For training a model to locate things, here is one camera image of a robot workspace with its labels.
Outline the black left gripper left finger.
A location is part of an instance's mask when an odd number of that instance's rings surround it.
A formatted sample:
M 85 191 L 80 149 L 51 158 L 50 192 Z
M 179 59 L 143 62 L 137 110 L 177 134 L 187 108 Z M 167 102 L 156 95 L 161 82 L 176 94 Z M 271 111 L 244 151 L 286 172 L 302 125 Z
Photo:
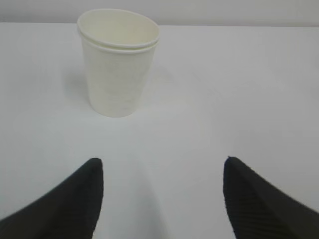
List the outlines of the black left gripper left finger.
M 2 239 L 91 239 L 103 201 L 103 163 L 91 158 L 63 182 L 1 219 Z

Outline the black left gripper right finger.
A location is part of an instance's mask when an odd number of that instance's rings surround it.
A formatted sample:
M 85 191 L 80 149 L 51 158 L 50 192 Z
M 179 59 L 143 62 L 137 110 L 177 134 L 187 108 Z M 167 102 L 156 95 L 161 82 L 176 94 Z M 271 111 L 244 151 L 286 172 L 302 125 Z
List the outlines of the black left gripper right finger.
M 236 157 L 224 163 L 223 195 L 237 239 L 317 239 L 319 214 Z

